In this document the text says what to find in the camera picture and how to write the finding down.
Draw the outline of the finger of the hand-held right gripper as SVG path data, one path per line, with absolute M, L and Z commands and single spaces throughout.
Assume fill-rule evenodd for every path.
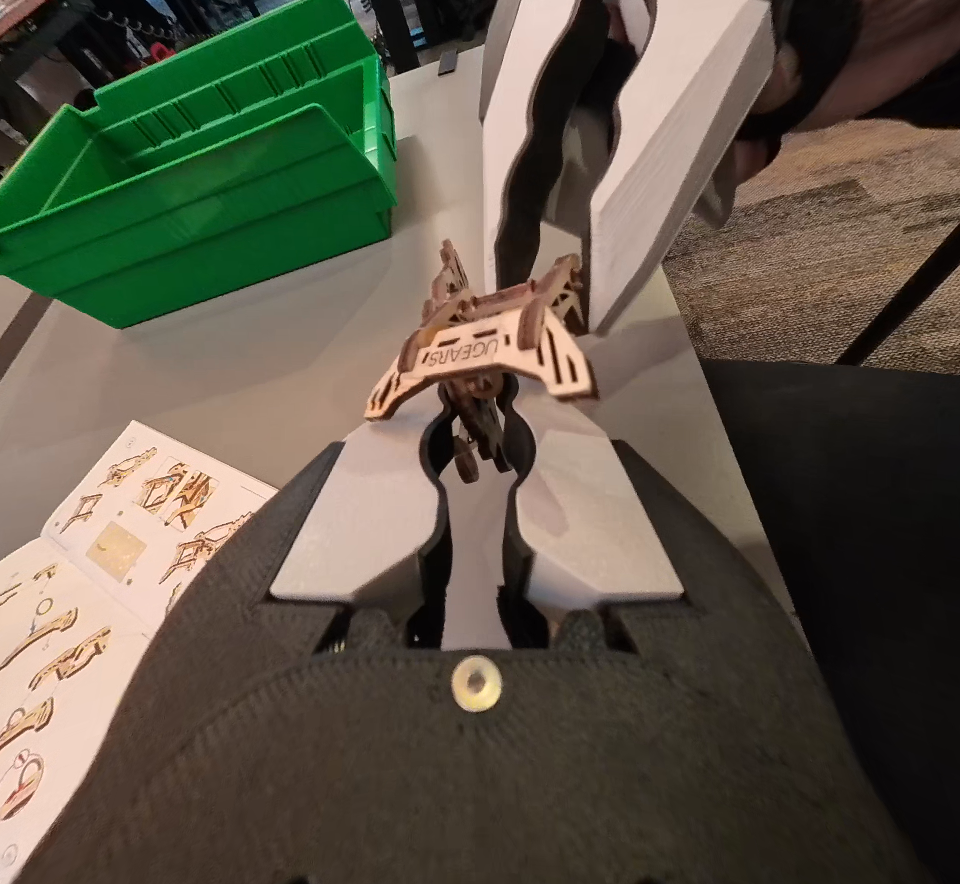
M 588 329 L 609 331 L 659 266 L 773 70 L 771 0 L 648 0 L 590 201 Z
M 482 74 L 487 291 L 531 276 L 542 223 L 580 242 L 582 298 L 595 298 L 592 197 L 617 143 L 625 44 L 604 0 L 519 0 L 487 40 Z

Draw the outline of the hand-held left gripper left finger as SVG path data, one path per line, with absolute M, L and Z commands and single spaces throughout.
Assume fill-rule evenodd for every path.
M 379 609 L 412 647 L 438 649 L 452 571 L 451 408 L 365 422 L 332 466 L 270 586 L 283 601 Z

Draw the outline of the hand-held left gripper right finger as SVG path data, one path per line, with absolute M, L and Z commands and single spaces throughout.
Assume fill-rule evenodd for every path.
M 675 602 L 684 588 L 615 444 L 533 382 L 497 404 L 515 472 L 502 537 L 501 624 L 513 648 L 545 648 L 574 612 Z

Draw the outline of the wooden model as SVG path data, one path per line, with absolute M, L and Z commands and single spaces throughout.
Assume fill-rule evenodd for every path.
M 428 386 L 443 387 L 461 424 L 453 461 L 462 481 L 472 483 L 478 459 L 509 469 L 496 406 L 507 374 L 539 381 L 560 400 L 597 395 L 592 365 L 575 340 L 586 332 L 582 262 L 566 254 L 540 278 L 479 295 L 449 239 L 439 256 L 420 324 L 373 387 L 364 417 L 387 421 Z

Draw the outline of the person's right hand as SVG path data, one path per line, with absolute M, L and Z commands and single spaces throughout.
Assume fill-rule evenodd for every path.
M 735 142 L 737 182 L 789 133 L 859 119 L 959 124 L 959 0 L 794 0 L 774 66 Z

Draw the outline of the black metal table leg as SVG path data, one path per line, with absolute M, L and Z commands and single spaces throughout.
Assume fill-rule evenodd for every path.
M 903 325 L 959 267 L 959 226 L 956 225 L 939 246 L 894 293 L 835 363 L 859 366 Z

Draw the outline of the white instruction booklet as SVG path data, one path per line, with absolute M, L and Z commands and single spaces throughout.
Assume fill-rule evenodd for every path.
M 130 422 L 1 565 L 1 881 L 80 786 L 148 644 L 277 490 Z

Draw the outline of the green plastic bin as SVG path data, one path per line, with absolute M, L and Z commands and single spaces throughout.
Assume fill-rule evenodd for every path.
M 1 273 L 115 328 L 391 235 L 390 82 L 296 0 L 60 107 L 2 180 Z

